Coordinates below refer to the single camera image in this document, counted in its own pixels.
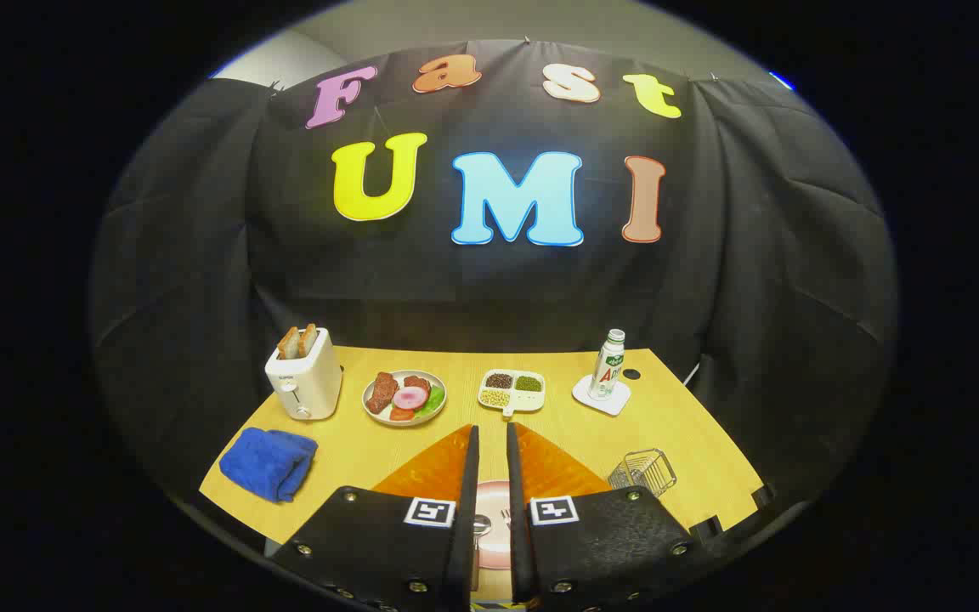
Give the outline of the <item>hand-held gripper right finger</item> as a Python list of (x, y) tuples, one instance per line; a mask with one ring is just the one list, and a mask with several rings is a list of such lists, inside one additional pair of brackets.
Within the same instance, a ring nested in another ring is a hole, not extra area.
[(642, 487), (537, 496), (525, 427), (506, 427), (512, 599), (529, 611), (648, 611), (697, 580), (704, 548)]

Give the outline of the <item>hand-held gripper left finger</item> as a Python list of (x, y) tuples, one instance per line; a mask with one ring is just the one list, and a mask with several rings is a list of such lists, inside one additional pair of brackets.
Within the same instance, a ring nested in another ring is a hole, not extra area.
[(477, 426), (457, 430), (443, 497), (342, 485), (272, 554), (272, 565), (357, 611), (467, 611), (475, 562)]

